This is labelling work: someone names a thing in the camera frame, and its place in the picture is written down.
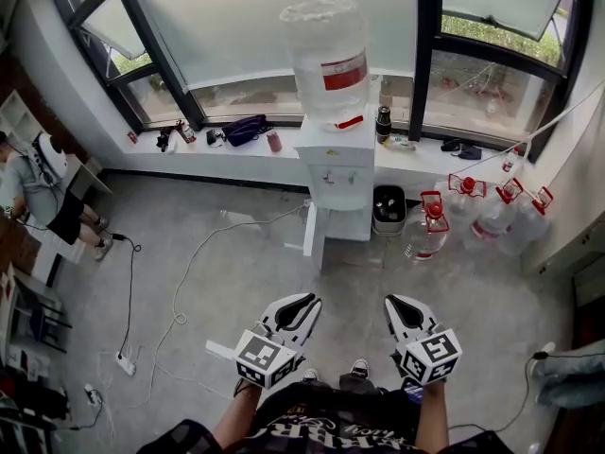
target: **windowsill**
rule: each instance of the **windowsill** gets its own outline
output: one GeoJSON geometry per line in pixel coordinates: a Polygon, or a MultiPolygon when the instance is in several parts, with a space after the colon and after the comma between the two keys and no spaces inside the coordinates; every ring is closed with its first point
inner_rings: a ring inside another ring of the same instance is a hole
{"type": "MultiPolygon", "coordinates": [[[[128,155],[164,155],[166,159],[179,156],[224,156],[224,157],[257,157],[282,160],[296,160],[298,162],[298,153],[294,149],[296,142],[300,137],[300,130],[296,128],[277,127],[275,130],[279,134],[282,142],[282,150],[278,153],[272,153],[268,147],[267,139],[261,135],[258,140],[252,141],[241,147],[234,148],[228,143],[220,147],[210,148],[206,144],[205,132],[210,128],[197,134],[197,141],[192,144],[185,144],[180,136],[176,136],[177,149],[173,154],[162,153],[156,147],[158,134],[155,132],[146,132],[139,135],[139,141],[126,150],[128,155]]],[[[395,151],[376,145],[375,149],[375,167],[376,176],[384,174],[393,176],[393,172],[414,172],[416,178],[435,178],[447,176],[462,168],[472,165],[473,161],[460,160],[452,156],[449,152],[441,151],[442,141],[423,138],[416,143],[415,151],[395,151]]],[[[483,159],[497,154],[497,151],[483,148],[483,159]]],[[[483,180],[488,183],[499,183],[502,174],[502,160],[495,158],[481,165],[475,166],[469,170],[468,174],[476,180],[483,180]]]]}

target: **pink bottle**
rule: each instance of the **pink bottle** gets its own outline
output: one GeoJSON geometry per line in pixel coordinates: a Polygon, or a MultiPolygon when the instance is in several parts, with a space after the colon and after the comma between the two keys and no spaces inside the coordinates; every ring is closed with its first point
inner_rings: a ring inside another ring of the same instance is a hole
{"type": "Polygon", "coordinates": [[[276,130],[271,130],[267,132],[267,141],[268,147],[271,148],[273,153],[278,153],[282,150],[282,142],[280,141],[280,137],[277,135],[276,130]]]}

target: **window frame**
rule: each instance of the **window frame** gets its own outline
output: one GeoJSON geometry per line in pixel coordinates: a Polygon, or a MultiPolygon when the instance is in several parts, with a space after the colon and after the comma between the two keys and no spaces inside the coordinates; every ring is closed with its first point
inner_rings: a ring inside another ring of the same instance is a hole
{"type": "Polygon", "coordinates": [[[165,125],[165,122],[153,122],[150,119],[128,86],[131,82],[147,78],[154,74],[159,74],[162,77],[166,88],[176,101],[183,116],[189,121],[191,128],[196,131],[201,130],[205,119],[203,112],[197,103],[195,107],[191,106],[191,101],[187,99],[186,93],[180,86],[174,86],[174,82],[177,81],[176,76],[174,76],[169,66],[162,62],[165,59],[163,53],[159,50],[157,41],[155,41],[153,36],[149,35],[146,35],[144,38],[142,35],[145,33],[142,31],[144,23],[141,22],[141,18],[138,15],[136,19],[132,18],[132,14],[136,13],[136,9],[133,9],[135,5],[132,4],[132,0],[121,0],[121,2],[135,30],[139,34],[139,38],[141,38],[147,54],[151,58],[151,63],[129,71],[126,74],[119,72],[103,43],[81,27],[82,23],[106,0],[54,1],[61,19],[65,23],[80,54],[87,61],[96,79],[104,87],[113,105],[122,114],[134,133],[140,134],[143,131],[157,130],[162,125],[165,125]]]}
{"type": "MultiPolygon", "coordinates": [[[[421,136],[456,136],[470,133],[479,143],[481,135],[473,131],[443,129],[424,124],[424,111],[428,93],[431,60],[434,50],[460,54],[525,72],[555,85],[538,128],[547,124],[563,111],[578,77],[584,57],[586,42],[593,14],[593,0],[574,0],[571,19],[562,42],[564,63],[562,69],[538,61],[530,56],[493,44],[441,32],[441,18],[449,13],[443,11],[442,0],[417,0],[418,26],[416,39],[416,68],[414,89],[410,109],[408,136],[419,141],[421,136]]],[[[550,127],[531,141],[528,159],[535,163],[544,150],[556,125],[550,127]]],[[[515,140],[501,138],[502,144],[513,144],[515,140]]]]}
{"type": "MultiPolygon", "coordinates": [[[[139,116],[145,116],[145,111],[127,85],[130,82],[156,73],[160,74],[168,92],[195,131],[200,131],[204,126],[220,126],[236,118],[245,117],[243,115],[207,116],[205,114],[202,104],[197,101],[193,92],[185,85],[176,63],[172,61],[159,31],[155,27],[155,23],[152,19],[147,18],[148,10],[145,7],[145,0],[121,0],[152,61],[151,64],[130,71],[125,75],[119,75],[111,59],[108,66],[107,52],[100,41],[95,42],[95,37],[91,36],[88,40],[92,44],[87,44],[86,39],[79,31],[81,23],[105,0],[84,0],[75,9],[72,9],[71,2],[78,1],[55,0],[55,3],[82,56],[93,69],[113,104],[125,117],[134,132],[138,134],[142,131],[157,130],[159,127],[170,123],[143,122],[139,116]],[[105,75],[108,71],[111,76],[109,79],[105,75]]],[[[539,124],[541,127],[563,111],[569,99],[583,60],[592,12],[593,0],[574,0],[571,18],[568,21],[567,31],[562,42],[564,61],[560,69],[504,47],[443,33],[441,32],[442,16],[450,13],[443,11],[442,0],[417,0],[416,62],[409,106],[409,121],[393,121],[393,128],[407,132],[409,139],[412,141],[419,141],[423,136],[430,138],[457,137],[488,148],[504,149],[509,147],[515,143],[514,138],[424,124],[433,51],[445,51],[491,61],[553,83],[554,90],[539,124]]],[[[303,121],[303,114],[268,114],[268,119],[278,126],[298,127],[303,121]]],[[[532,140],[528,156],[531,163],[535,163],[542,153],[555,126],[532,140]]]]}

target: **power strip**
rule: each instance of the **power strip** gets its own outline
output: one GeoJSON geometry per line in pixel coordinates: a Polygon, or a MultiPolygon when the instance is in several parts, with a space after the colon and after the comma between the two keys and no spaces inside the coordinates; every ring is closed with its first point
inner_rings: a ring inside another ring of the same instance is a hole
{"type": "Polygon", "coordinates": [[[124,355],[121,355],[120,352],[117,352],[115,354],[115,362],[120,365],[122,370],[124,370],[127,375],[133,376],[134,372],[136,372],[136,367],[134,366],[134,363],[132,363],[124,355]]]}
{"type": "Polygon", "coordinates": [[[101,397],[98,395],[98,391],[94,389],[90,383],[84,385],[84,391],[88,396],[88,403],[90,405],[92,405],[93,407],[101,405],[101,397]]]}

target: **black bag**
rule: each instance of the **black bag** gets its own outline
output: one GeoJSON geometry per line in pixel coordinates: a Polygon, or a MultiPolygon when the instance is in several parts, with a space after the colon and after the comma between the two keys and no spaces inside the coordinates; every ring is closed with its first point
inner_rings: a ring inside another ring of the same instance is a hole
{"type": "Polygon", "coordinates": [[[264,114],[257,114],[223,126],[223,139],[229,141],[232,146],[239,147],[251,140],[257,140],[260,134],[272,128],[264,114]]]}

